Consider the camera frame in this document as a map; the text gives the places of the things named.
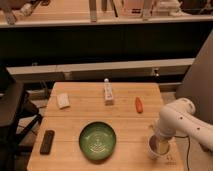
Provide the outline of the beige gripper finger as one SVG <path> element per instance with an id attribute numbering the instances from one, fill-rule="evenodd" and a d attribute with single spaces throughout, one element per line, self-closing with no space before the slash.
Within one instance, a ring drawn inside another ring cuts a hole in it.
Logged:
<path id="1" fill-rule="evenodd" d="M 160 155 L 164 155 L 169 150 L 169 143 L 167 141 L 157 141 L 157 153 Z"/>

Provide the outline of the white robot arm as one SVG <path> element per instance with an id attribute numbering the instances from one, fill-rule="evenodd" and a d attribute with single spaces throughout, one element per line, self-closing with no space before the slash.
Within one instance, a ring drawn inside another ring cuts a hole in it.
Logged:
<path id="1" fill-rule="evenodd" d="M 195 111 L 195 105 L 187 98 L 164 105 L 154 125 L 155 137 L 169 141 L 177 131 L 181 131 L 213 151 L 213 125 L 196 118 Z"/>

